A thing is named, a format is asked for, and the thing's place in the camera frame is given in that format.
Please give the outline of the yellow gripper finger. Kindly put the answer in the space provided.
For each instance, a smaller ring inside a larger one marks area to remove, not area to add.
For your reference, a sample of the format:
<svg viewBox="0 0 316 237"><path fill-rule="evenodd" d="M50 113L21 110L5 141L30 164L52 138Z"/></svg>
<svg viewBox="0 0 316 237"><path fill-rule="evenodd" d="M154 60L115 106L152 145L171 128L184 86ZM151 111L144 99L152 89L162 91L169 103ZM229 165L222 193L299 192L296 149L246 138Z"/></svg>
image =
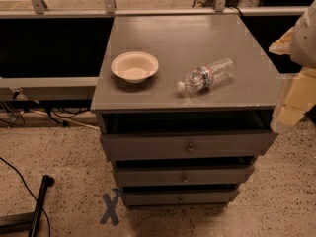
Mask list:
<svg viewBox="0 0 316 237"><path fill-rule="evenodd" d="M316 69L303 67L282 82L277 104L270 124L275 133L284 133L295 127L316 105Z"/></svg>
<svg viewBox="0 0 316 237"><path fill-rule="evenodd" d="M269 52L276 55L290 55L294 27L288 29L278 40L269 47Z"/></svg>

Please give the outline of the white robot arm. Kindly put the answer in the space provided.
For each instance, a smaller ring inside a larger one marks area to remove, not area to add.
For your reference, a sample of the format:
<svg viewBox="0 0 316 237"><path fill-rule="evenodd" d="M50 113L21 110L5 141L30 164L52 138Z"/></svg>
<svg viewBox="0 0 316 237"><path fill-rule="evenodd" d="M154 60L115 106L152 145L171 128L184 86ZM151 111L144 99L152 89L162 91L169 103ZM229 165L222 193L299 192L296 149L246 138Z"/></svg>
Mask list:
<svg viewBox="0 0 316 237"><path fill-rule="evenodd" d="M316 105L316 1L277 41L269 52L288 55L302 66L295 75L283 80L270 124L275 133L295 127Z"/></svg>

